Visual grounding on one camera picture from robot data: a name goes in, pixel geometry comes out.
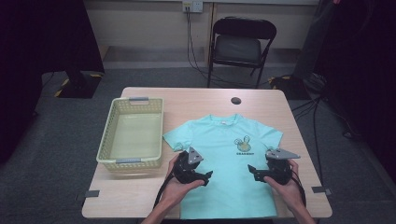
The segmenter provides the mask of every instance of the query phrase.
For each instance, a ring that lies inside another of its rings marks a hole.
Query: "t-shirt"
[[[206,187],[191,190],[180,204],[180,218],[273,217],[276,208],[268,184],[255,181],[248,164],[268,169],[265,152],[277,148],[282,133],[239,114],[189,120],[163,138],[174,150],[193,147],[204,158],[195,169],[213,171]]]

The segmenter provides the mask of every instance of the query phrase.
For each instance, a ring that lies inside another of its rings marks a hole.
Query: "yellow plastic basket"
[[[96,160],[110,172],[161,166],[163,99],[117,98],[111,103]]]

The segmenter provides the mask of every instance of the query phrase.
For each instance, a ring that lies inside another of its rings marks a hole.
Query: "chair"
[[[256,83],[258,89],[268,49],[275,36],[276,27],[269,21],[238,17],[216,21],[210,42],[207,87],[210,87],[213,63],[217,63],[253,68],[250,76],[260,68]],[[267,40],[263,51],[261,40]]]

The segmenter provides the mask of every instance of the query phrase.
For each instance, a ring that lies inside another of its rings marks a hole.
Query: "electrical outlet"
[[[204,8],[204,3],[202,1],[192,2],[192,12],[202,13]]]
[[[182,12],[187,12],[187,8],[189,8],[190,12],[192,12],[192,1],[183,1],[181,3],[181,11]]]
[[[189,12],[195,12],[195,13],[202,13],[203,8],[204,8],[204,3],[203,1],[192,1],[192,0],[185,0],[181,4],[182,6],[182,11],[187,12],[189,9]]]

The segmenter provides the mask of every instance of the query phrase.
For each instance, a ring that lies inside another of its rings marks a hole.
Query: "black cable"
[[[315,74],[315,73],[313,73],[313,75],[314,75],[316,78],[320,79],[320,80],[324,83],[324,85],[325,85],[325,86],[323,86],[323,88],[322,88],[322,89],[323,89],[323,92],[322,92],[321,95],[319,96],[319,98],[324,98],[324,97],[325,97],[325,94],[329,94],[328,91],[326,91],[327,80],[326,80],[326,78],[325,78],[324,76],[321,76],[321,75],[318,75],[318,74]],[[341,115],[339,115],[339,114],[337,114],[337,113],[331,111],[330,109],[325,108],[324,106],[321,106],[321,108],[324,109],[325,111],[330,112],[331,114],[337,116],[338,118],[342,119],[352,134],[354,134],[355,136],[360,136],[359,133],[355,133],[355,132],[354,132],[354,129],[351,127],[351,125],[349,124],[349,121],[348,121],[346,118],[344,118],[343,116],[341,116]]]
[[[312,104],[312,100],[306,102],[306,103],[303,104],[303,105],[299,105],[299,106],[293,108],[291,111],[298,110],[298,109],[300,109],[301,107],[304,107],[304,106],[309,105],[309,104]]]
[[[191,18],[190,18],[190,8],[189,7],[186,7],[186,16],[187,16],[187,59],[189,60],[190,66],[193,69],[197,70],[203,78],[207,79],[207,77],[204,76],[204,72],[199,68],[198,63],[195,58],[195,52],[194,52],[194,47],[192,44],[192,36],[191,36]],[[192,53],[196,67],[194,67],[194,65],[192,65],[192,63],[191,63],[190,46],[191,46],[191,53]]]
[[[301,194],[301,199],[303,200],[303,204],[306,207],[306,196],[305,196],[305,190],[303,188],[303,184],[301,183],[300,177],[294,171],[292,172],[297,176],[297,179],[295,179],[293,176],[291,177],[291,179],[294,181],[294,183],[297,184],[298,190],[300,191]]]
[[[173,176],[173,171],[172,171],[172,172],[169,174],[169,176],[166,177],[166,179],[163,181],[163,184],[161,185],[160,190],[158,190],[157,198],[155,199],[155,203],[154,203],[154,206],[152,207],[152,209],[154,209],[155,206],[157,206],[158,202],[159,202],[160,199],[161,199],[161,196],[163,195],[163,191],[165,190],[165,188],[166,188],[166,186],[168,185],[169,181],[170,181],[173,177],[174,177],[174,176]]]
[[[311,110],[314,108],[315,105],[316,105],[315,102],[312,101],[312,102],[311,102],[311,105],[310,105],[308,108],[306,108],[306,109],[304,109],[303,111],[301,111],[301,112],[300,112],[299,114],[297,114],[296,116],[294,116],[294,119],[295,119],[296,121],[298,121],[300,118],[302,118],[303,116],[305,116],[305,115],[307,115],[309,112],[311,112]]]
[[[323,183],[323,174],[322,174],[321,161],[320,161],[320,155],[319,155],[319,149],[318,149],[318,135],[317,135],[317,122],[316,122],[317,109],[318,109],[318,104],[315,105],[314,116],[313,116],[314,138],[315,138],[315,148],[317,150],[317,158],[318,158],[319,180],[320,180],[320,184],[323,186],[323,184],[324,184]]]
[[[233,84],[233,85],[235,85],[237,87],[240,87],[240,88],[256,87],[255,84],[247,84],[247,83],[242,83],[242,82],[233,82],[233,81],[229,81],[229,80],[224,80],[221,77],[218,77],[218,76],[216,76],[214,74],[212,74],[212,76],[217,78],[217,79],[213,79],[212,78],[212,81],[225,82],[225,83],[228,83],[228,84]],[[266,83],[268,83],[268,81],[260,83],[259,86],[262,86],[262,85],[264,85]]]

